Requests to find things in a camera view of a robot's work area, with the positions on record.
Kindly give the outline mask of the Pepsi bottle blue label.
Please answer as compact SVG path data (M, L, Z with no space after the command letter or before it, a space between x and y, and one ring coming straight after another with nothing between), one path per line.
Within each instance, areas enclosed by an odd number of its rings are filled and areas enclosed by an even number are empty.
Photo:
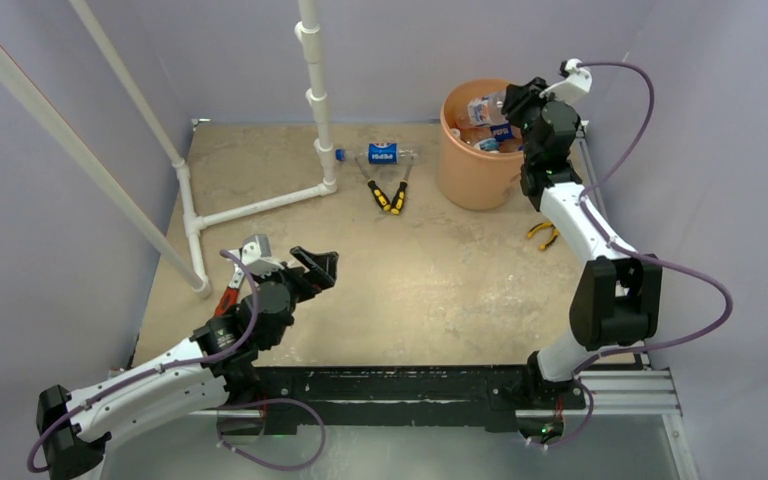
M490 132L495 140L499 143L511 139L522 139L521 130L515 126L512 126L510 123L491 126Z
M397 165L416 161L421 156L418 147L402 143L368 143L360 148L337 148L335 158L339 162L366 162L370 165Z

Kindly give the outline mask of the small blue label bottle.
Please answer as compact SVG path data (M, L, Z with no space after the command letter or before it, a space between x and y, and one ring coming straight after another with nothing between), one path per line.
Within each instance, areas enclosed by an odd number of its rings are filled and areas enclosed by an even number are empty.
M469 101L466 107L466 118L471 126L491 127L507 122L503 113L506 99L504 91L493 92Z

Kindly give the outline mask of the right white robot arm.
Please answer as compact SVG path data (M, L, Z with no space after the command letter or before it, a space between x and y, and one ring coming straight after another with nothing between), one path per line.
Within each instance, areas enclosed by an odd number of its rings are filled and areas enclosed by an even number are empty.
M524 85L508 85L501 112L523 135L523 194L583 265L567 330L531 355L532 373L521 381L524 399L544 407L589 358L612 347L632 347L655 334L662 270L652 257L622 240L590 201L569 160L581 118L564 96L536 77Z

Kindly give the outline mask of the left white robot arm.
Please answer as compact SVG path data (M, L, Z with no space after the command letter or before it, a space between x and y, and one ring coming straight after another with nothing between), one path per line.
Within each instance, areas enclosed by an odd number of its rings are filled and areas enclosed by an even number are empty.
M126 441L204 409L252 410L265 418L271 405L294 405L321 424L309 404L268 393L254 366L260 352L280 344L297 306L337 281L337 252L290 253L297 266L275 259L263 235L221 251L234 267L232 289L203 326L115 378L41 392L28 470L51 479L96 478L106 456Z

